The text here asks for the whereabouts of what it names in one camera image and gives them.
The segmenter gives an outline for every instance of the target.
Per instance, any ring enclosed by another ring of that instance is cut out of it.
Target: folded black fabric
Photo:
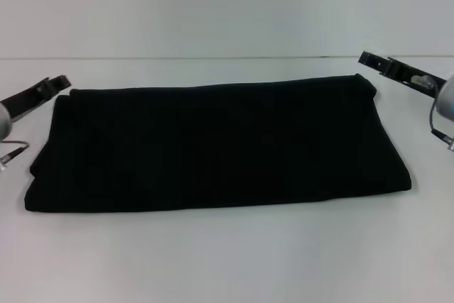
[[[29,211],[317,202],[411,188],[362,76],[72,90],[31,166]]]

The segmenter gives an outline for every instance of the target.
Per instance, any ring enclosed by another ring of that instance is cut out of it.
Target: black clamp
[[[363,52],[358,62],[364,64],[366,67],[371,67],[372,69],[377,70],[381,75],[387,78],[393,79],[396,82],[411,87],[412,89],[433,98],[436,97],[435,89],[429,89],[428,87],[412,82],[411,78],[413,76],[430,76],[438,85],[439,89],[441,89],[441,87],[446,83],[446,81],[440,77],[431,75],[428,72],[416,69],[415,67],[390,57],[385,59],[383,57],[373,55],[372,53]]]
[[[45,78],[33,87],[4,99],[0,103],[6,107],[11,120],[15,122],[70,86],[70,81],[64,75],[54,79]]]

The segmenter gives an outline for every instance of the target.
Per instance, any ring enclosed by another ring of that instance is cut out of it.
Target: white wall
[[[0,99],[61,74],[102,89],[359,72],[378,89],[380,118],[413,181],[405,193],[318,204],[32,214],[23,196],[48,137],[49,102],[15,124],[11,138],[32,148],[0,174],[0,302],[452,301],[454,155],[430,134],[431,99],[351,56],[399,55],[451,76],[453,0],[0,4]],[[446,120],[436,125],[454,133]]]

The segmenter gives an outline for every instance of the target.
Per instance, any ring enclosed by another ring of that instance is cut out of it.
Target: black cloth
[[[72,90],[31,166],[29,211],[317,202],[411,188],[361,75]]]

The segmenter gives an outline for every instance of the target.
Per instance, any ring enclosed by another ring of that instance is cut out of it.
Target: white background
[[[105,89],[359,72],[413,182],[315,204],[34,214],[23,197],[49,102],[15,124],[31,148],[0,174],[0,302],[452,302],[454,155],[430,134],[429,97],[357,60],[370,50],[448,78],[453,2],[0,0],[0,99],[61,74]]]

